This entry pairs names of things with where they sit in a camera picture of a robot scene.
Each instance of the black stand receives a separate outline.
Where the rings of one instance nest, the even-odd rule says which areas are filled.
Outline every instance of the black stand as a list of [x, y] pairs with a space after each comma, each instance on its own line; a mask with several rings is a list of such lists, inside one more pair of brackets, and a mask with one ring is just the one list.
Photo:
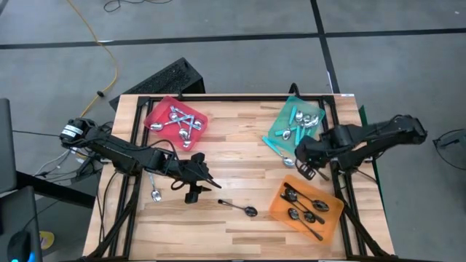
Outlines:
[[37, 194], [45, 197], [52, 197], [63, 202], [73, 205], [79, 205], [87, 208], [94, 208], [95, 197], [82, 193], [80, 191], [59, 186], [54, 183], [36, 178], [32, 175], [27, 175], [23, 172], [16, 172], [17, 185], [16, 189], [22, 189], [26, 186], [32, 186]]

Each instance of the gray floor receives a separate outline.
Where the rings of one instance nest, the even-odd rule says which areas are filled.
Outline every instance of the gray floor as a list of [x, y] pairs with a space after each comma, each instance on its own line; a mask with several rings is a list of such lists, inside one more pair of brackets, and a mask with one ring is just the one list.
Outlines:
[[[75, 1], [102, 40], [317, 31], [307, 0], [173, 0], [123, 4], [111, 14], [103, 11], [105, 2]], [[466, 22], [464, 1], [325, 0], [318, 4], [327, 32], [464, 28]], [[92, 41], [65, 1], [8, 1], [0, 15], [0, 44], [61, 41]], [[442, 162], [431, 140], [465, 126], [466, 35], [329, 39], [328, 45], [341, 92], [356, 94], [359, 105], [366, 106], [369, 121], [411, 114], [429, 131], [428, 141], [421, 146], [399, 146], [378, 162], [396, 253], [403, 258], [463, 261], [466, 174]], [[111, 94], [87, 115], [100, 123], [114, 117], [108, 99], [180, 57], [204, 76], [207, 92], [284, 92], [291, 82], [302, 92], [331, 91], [318, 39], [110, 49], [121, 75]], [[11, 100], [17, 130], [60, 132], [112, 77], [111, 61], [99, 47], [0, 50], [0, 97]], [[17, 168], [29, 173], [63, 152], [55, 138], [19, 134], [15, 150]], [[455, 164], [465, 163], [461, 148], [449, 148], [444, 154]], [[77, 166], [71, 157], [61, 170]], [[96, 181], [90, 178], [73, 187], [95, 193]], [[40, 199], [38, 210], [51, 201]], [[41, 227], [57, 234], [46, 261], [80, 256], [89, 216], [89, 210], [62, 203], [39, 216]]]

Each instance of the dark spoon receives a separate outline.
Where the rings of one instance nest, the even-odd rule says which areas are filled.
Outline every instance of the dark spoon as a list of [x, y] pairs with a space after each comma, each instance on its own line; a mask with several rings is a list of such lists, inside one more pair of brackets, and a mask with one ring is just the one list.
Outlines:
[[304, 209], [306, 210], [306, 212], [309, 212], [311, 213], [314, 217], [315, 217], [315, 220], [321, 224], [324, 224], [325, 223], [325, 220], [323, 218], [321, 218], [319, 215], [316, 215], [314, 212], [312, 212], [311, 210], [309, 210], [309, 208], [307, 208], [303, 203], [301, 203], [299, 200], [298, 200], [298, 196], [296, 195], [296, 192], [293, 191], [293, 190], [290, 190], [289, 188], [285, 189], [285, 196], [286, 198], [289, 200], [289, 202], [297, 202], [298, 204], [300, 204], [302, 207], [304, 207]]
[[315, 223], [315, 216], [314, 214], [312, 213], [309, 213], [307, 212], [306, 210], [302, 210], [301, 208], [299, 208], [295, 203], [293, 203], [292, 201], [290, 201], [289, 199], [286, 198], [286, 195], [285, 193], [281, 193], [280, 195], [284, 200], [286, 200], [286, 202], [292, 204], [294, 207], [296, 207], [299, 211], [303, 212], [304, 214], [304, 219], [309, 222], [309, 223]]
[[230, 207], [236, 207], [236, 208], [239, 208], [239, 209], [241, 209], [241, 210], [244, 210], [245, 213], [246, 213], [246, 215], [247, 215], [247, 216], [250, 216], [250, 217], [255, 217], [255, 216], [257, 216], [257, 214], [258, 214], [257, 209], [254, 208], [254, 207], [238, 207], [238, 206], [235, 206], [235, 205], [233, 205], [233, 204], [230, 204], [230, 203], [228, 203], [228, 202], [226, 202], [226, 201], [224, 201], [224, 200], [222, 200], [222, 199], [219, 199], [219, 200], [218, 200], [218, 203], [219, 203], [219, 204], [222, 204], [222, 205], [227, 205], [227, 206], [230, 206]]
[[306, 225], [305, 222], [303, 222], [300, 218], [299, 218], [299, 213], [298, 213], [298, 210], [294, 209], [294, 208], [288, 208], [288, 215], [290, 216], [291, 219], [293, 220], [298, 220], [300, 221], [301, 223], [303, 223], [303, 225], [305, 225], [307, 227], [307, 229], [309, 229], [309, 231], [311, 231], [311, 233], [313, 233], [315, 235], [315, 237], [317, 237], [317, 239], [319, 239], [319, 241], [322, 241], [323, 240], [323, 237], [320, 236], [316, 231], [314, 231], [314, 229], [311, 229], [310, 227], [308, 227], [308, 225]]
[[292, 187], [289, 183], [285, 183], [285, 187], [287, 189], [290, 189], [290, 190], [293, 190], [295, 191], [297, 194], [300, 194], [302, 197], [304, 197], [305, 199], [309, 200], [311, 203], [312, 203], [312, 206], [317, 210], [317, 211], [320, 211], [320, 212], [328, 212], [330, 210], [330, 207], [327, 205], [327, 203], [325, 203], [324, 201], [322, 200], [319, 200], [319, 199], [316, 199], [316, 200], [313, 200], [313, 199], [310, 199], [309, 197], [307, 196], [304, 196], [302, 193], [300, 193], [299, 191], [297, 191], [294, 187]]

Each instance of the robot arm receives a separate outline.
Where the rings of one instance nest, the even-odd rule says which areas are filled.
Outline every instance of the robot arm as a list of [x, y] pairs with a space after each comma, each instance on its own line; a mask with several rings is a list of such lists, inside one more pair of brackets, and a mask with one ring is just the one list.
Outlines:
[[93, 121], [82, 118], [68, 121], [60, 134], [60, 139], [65, 148], [87, 147], [110, 159], [117, 172], [137, 175], [145, 170], [166, 175], [175, 180], [172, 190], [189, 185], [189, 193], [184, 200], [187, 204], [197, 202], [202, 191], [210, 191], [209, 188], [198, 186], [197, 181], [204, 180], [212, 186], [221, 188], [209, 174], [202, 153], [193, 155], [190, 160], [180, 160], [175, 151], [133, 145], [108, 134]]
[[[296, 147], [296, 158], [302, 163], [298, 171], [311, 180], [319, 168], [330, 161], [337, 162], [341, 171], [361, 165], [364, 159], [378, 157], [381, 153], [400, 144], [421, 144], [427, 131], [417, 118], [397, 115], [389, 121], [359, 127], [353, 124], [337, 125], [320, 134], [317, 141], [304, 136]], [[367, 145], [353, 150], [362, 142]]]

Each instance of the wooden tabletop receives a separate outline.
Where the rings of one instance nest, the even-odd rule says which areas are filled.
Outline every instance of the wooden tabletop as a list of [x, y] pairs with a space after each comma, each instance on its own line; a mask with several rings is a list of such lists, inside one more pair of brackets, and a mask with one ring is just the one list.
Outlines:
[[[112, 134], [129, 140], [135, 117], [137, 95], [122, 95], [116, 112]], [[340, 124], [361, 124], [354, 96], [335, 95]], [[222, 189], [202, 192], [196, 204], [184, 204], [187, 189], [171, 191], [173, 180], [155, 176], [162, 201], [151, 199], [151, 183], [143, 174], [130, 259], [338, 259], [345, 258], [340, 226], [337, 226], [331, 246], [325, 246], [275, 221], [268, 214], [269, 205], [287, 174], [303, 183], [312, 184], [333, 194], [332, 182], [319, 175], [305, 180], [296, 169], [283, 166], [280, 157], [261, 140], [278, 116], [284, 102], [186, 102], [208, 116], [208, 129], [191, 152], [177, 150], [180, 159], [196, 152], [205, 153], [205, 161], [214, 181]], [[142, 119], [138, 143], [142, 137]], [[329, 109], [328, 120], [333, 126]], [[151, 133], [148, 143], [159, 140]], [[374, 176], [369, 164], [360, 169]], [[330, 175], [329, 170], [322, 170]], [[99, 196], [114, 168], [103, 169]], [[106, 232], [114, 222], [122, 176], [117, 175], [108, 190], [104, 225]], [[371, 236], [387, 252], [393, 253], [392, 241], [377, 185], [363, 176], [353, 175], [355, 198], [360, 220]], [[259, 214], [249, 218], [243, 211], [217, 204], [218, 199], [235, 205], [251, 205]], [[353, 253], [358, 254], [354, 228], [348, 223]], [[87, 233], [84, 255], [98, 245], [100, 218], [95, 204]], [[117, 254], [122, 253], [124, 235], [120, 234]]]

